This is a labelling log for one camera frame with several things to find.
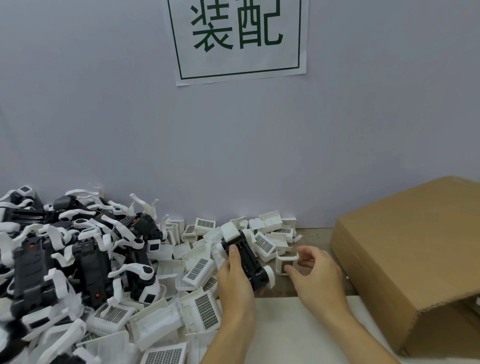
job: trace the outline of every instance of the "left hand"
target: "left hand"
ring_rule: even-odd
[[[255,297],[243,268],[238,248],[230,246],[229,259],[217,274],[218,295],[223,308],[222,326],[240,325],[248,339],[255,334]]]

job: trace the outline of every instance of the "chinese character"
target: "chinese character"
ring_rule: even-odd
[[[260,24],[260,5],[254,5],[253,0],[243,0],[243,6],[238,9],[239,13],[239,30],[240,30],[240,48],[248,43],[256,43],[258,47],[262,45],[261,24]],[[250,12],[250,25],[255,27],[255,30],[244,31],[248,25],[248,15]],[[276,0],[276,11],[264,14],[264,34],[265,45],[273,46],[282,43],[283,34],[278,35],[277,40],[268,39],[268,18],[280,16],[280,0]]]
[[[228,15],[222,15],[220,13],[220,9],[228,8],[228,7],[230,7],[230,5],[229,4],[220,4],[219,1],[220,0],[215,0],[214,5],[207,5],[208,10],[215,10],[215,13],[216,13],[215,16],[210,17],[211,21],[228,19]],[[211,23],[211,21],[207,23],[206,14],[205,14],[205,1],[204,0],[200,0],[200,7],[201,7],[201,13],[194,21],[192,21],[192,25],[197,24],[201,20],[202,24],[203,25],[208,25],[208,27],[210,29],[193,32],[194,36],[197,36],[197,35],[200,35],[200,34],[205,35],[203,40],[201,40],[199,43],[195,44],[195,48],[198,49],[203,44],[205,52],[208,52],[213,47],[215,47],[214,43],[212,43],[212,44],[208,43],[208,40],[210,39],[210,37],[212,37],[215,40],[215,42],[217,42],[218,45],[222,46],[223,48],[232,49],[233,45],[226,44],[225,41],[228,39],[227,32],[231,32],[233,29],[231,27],[230,28],[214,29],[214,26]],[[198,9],[195,8],[193,5],[191,7],[191,10],[195,14],[198,14]],[[220,38],[217,37],[216,33],[225,33],[225,34],[223,35],[222,39],[220,39]]]

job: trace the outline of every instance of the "person's arm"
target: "person's arm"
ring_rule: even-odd
[[[399,364],[356,320],[347,303],[342,271],[331,256],[312,246],[297,248],[299,266],[312,268],[309,275],[286,266],[300,300],[326,327],[351,364]]]
[[[222,324],[201,364],[243,364],[255,334],[255,297],[235,245],[230,246],[217,281]]]

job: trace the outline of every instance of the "white mat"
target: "white mat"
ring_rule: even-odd
[[[390,352],[391,349],[358,296],[348,297],[355,317]],[[246,364],[349,364],[328,332],[298,298],[256,299],[257,331]],[[403,364],[479,364],[465,359],[405,359]]]

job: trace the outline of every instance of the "hand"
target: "hand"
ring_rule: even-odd
[[[218,295],[223,308],[222,326],[240,325],[250,342],[255,334],[255,298],[252,285],[241,266],[235,244],[230,246],[229,259],[217,274]]]
[[[299,246],[298,265],[312,268],[309,275],[300,274],[294,267],[285,271],[293,281],[300,300],[323,325],[351,316],[342,284],[342,270],[331,256],[313,246]]]

